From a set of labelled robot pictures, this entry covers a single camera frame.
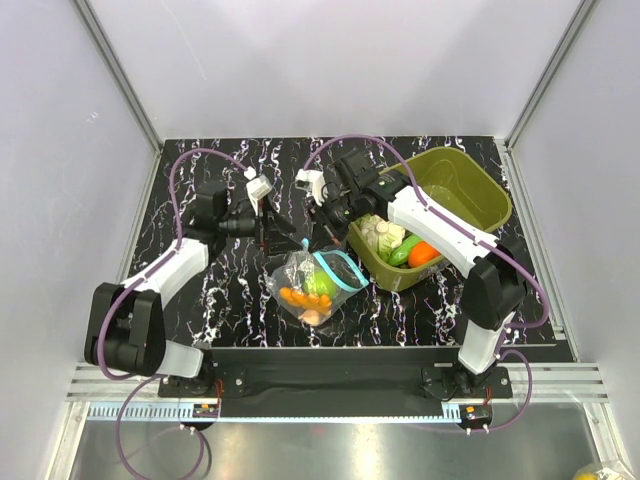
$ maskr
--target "reflective metal surface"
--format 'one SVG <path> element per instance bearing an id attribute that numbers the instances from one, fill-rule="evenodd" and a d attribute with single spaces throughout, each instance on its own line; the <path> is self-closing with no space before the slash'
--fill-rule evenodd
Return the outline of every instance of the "reflective metal surface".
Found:
<path id="1" fill-rule="evenodd" d="M 496 406 L 495 424 L 515 413 Z M 125 452 L 133 452 L 163 423 L 123 424 Z M 194 478 L 206 479 L 567 479 L 596 458 L 587 418 L 579 405 L 532 405 L 512 428 L 467 437 L 407 425 L 219 424 L 205 431 L 211 452 Z M 73 479 L 131 478 L 119 464 L 112 422 L 87 422 Z M 198 441 L 172 432 L 131 459 L 153 479 L 184 475 Z"/>

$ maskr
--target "plastic container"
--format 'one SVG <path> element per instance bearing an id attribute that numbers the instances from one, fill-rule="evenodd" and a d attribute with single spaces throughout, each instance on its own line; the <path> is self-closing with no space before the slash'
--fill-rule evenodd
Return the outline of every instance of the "plastic container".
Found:
<path id="1" fill-rule="evenodd" d="M 452 147 L 437 147 L 407 160 L 418 184 L 436 202 L 474 227 L 493 232 L 511 216 L 511 199 L 469 155 Z M 401 165 L 397 169 L 406 173 Z M 400 292 L 436 273 L 446 264 L 441 255 L 418 268 L 402 269 L 384 262 L 351 224 L 349 244 L 383 290 Z"/>

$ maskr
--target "clear plastic bag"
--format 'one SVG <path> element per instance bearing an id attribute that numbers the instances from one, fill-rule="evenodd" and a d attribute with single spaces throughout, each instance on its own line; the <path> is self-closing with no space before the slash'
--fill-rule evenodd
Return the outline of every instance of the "clear plastic bag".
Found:
<path id="1" fill-rule="evenodd" d="M 574 480 L 635 480 L 636 477 L 618 461 L 592 463 L 581 468 L 573 477 Z"/>
<path id="2" fill-rule="evenodd" d="M 267 289 L 278 304 L 313 327 L 326 322 L 368 284 L 354 261 L 339 250 L 293 252 L 266 277 Z"/>

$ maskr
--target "white wall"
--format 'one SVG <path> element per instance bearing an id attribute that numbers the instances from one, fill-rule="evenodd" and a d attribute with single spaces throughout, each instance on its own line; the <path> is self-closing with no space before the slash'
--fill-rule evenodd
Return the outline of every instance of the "white wall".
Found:
<path id="1" fill-rule="evenodd" d="M 0 2 L 0 477 L 44 478 L 152 153 L 72 2 Z"/>
<path id="2" fill-rule="evenodd" d="M 506 136 L 579 0 L 91 0 L 159 135 Z"/>
<path id="3" fill-rule="evenodd" d="M 600 2 L 515 147 L 583 360 L 640 471 L 640 3 Z"/>

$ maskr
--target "black and white marble surface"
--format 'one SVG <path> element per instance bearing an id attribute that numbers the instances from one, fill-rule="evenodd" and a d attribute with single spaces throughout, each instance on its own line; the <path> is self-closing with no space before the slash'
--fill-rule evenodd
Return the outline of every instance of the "black and white marble surface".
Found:
<path id="1" fill-rule="evenodd" d="M 459 148 L 509 190 L 491 137 L 387 137 L 385 140 L 405 158 L 437 146 Z M 223 151 L 264 173 L 273 183 L 276 208 L 298 227 L 298 239 L 310 236 L 311 224 L 303 207 L 304 192 L 295 189 L 293 179 L 323 141 L 322 138 L 168 140 L 130 274 L 147 266 L 173 240 L 168 175 L 175 159 L 195 147 Z M 326 165 L 332 155 L 340 155 L 356 145 L 366 148 L 376 164 L 386 164 L 386 160 L 395 163 L 393 157 L 378 146 L 355 140 L 331 147 L 318 165 Z M 231 188 L 242 188 L 245 184 L 240 171 L 216 156 L 194 155 L 183 162 L 176 178 L 181 211 L 194 199 L 194 188 L 198 183 L 220 177 Z M 515 209 L 509 221 L 495 233 L 499 237 L 523 237 Z M 284 258 L 265 258 L 250 240 L 230 240 L 210 268 L 192 279 L 167 306 L 167 337 L 200 347 L 445 345 L 455 342 L 459 334 L 456 326 L 465 323 L 458 306 L 462 278 L 453 267 L 447 267 L 401 293 L 382 291 L 371 284 L 351 297 L 327 323 L 310 328 L 281 310 L 265 287 L 265 274 L 280 266 Z M 541 311 L 535 293 L 530 292 L 518 319 L 533 321 Z M 555 340 L 547 323 L 540 329 L 517 331 L 509 341 L 543 344 Z"/>

